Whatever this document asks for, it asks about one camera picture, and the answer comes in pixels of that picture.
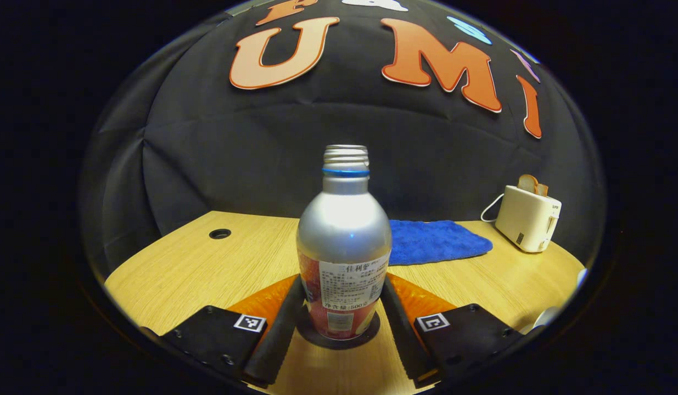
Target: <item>wooden table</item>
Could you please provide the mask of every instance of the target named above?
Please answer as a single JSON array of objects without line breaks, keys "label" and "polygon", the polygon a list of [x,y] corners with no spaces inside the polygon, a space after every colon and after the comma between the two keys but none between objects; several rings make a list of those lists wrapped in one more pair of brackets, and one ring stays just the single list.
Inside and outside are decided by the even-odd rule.
[{"label": "wooden table", "polygon": [[[299,272],[297,218],[209,212],[154,242],[123,263],[105,287],[135,321],[162,335],[208,304],[228,307]],[[582,264],[550,243],[525,253],[491,223],[459,222],[492,241],[480,257],[388,271],[462,306],[478,303],[507,325],[521,328],[539,313],[561,306],[575,290]],[[228,228],[214,240],[209,232]],[[380,302],[381,328],[366,345],[332,351],[293,334],[276,384],[268,393],[415,393],[394,345]]]}]

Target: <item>toaster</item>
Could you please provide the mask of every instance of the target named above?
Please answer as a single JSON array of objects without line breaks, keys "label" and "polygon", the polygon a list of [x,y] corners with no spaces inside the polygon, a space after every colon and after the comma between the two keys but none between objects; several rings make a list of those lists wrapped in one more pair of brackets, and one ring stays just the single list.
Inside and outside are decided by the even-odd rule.
[{"label": "toaster", "polygon": [[561,202],[507,185],[495,228],[525,252],[546,250],[561,212]]}]

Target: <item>bottle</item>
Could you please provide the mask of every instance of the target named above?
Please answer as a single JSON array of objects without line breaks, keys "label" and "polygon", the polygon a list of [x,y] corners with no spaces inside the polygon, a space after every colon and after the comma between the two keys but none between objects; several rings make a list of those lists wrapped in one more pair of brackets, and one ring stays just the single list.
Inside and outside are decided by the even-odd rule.
[{"label": "bottle", "polygon": [[366,331],[392,248],[386,213],[368,193],[363,145],[328,145],[323,190],[297,227],[300,277],[314,328],[334,340]]}]

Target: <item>screw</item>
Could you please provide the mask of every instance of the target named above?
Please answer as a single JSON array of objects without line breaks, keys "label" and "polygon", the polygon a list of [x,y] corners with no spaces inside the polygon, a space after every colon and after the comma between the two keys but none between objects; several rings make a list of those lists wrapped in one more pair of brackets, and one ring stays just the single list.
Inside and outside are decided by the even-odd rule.
[{"label": "screw", "polygon": [[224,363],[226,363],[227,365],[233,365],[234,364],[233,358],[231,358],[231,356],[228,355],[228,354],[222,355],[221,358],[224,360]]}]

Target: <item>blue cloth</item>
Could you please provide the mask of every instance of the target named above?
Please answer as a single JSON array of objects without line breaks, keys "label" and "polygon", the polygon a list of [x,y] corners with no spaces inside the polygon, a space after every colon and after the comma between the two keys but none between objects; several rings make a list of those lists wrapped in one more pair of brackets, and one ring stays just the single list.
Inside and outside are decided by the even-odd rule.
[{"label": "blue cloth", "polygon": [[390,220],[390,265],[450,261],[475,257],[492,250],[492,242],[452,221]]}]

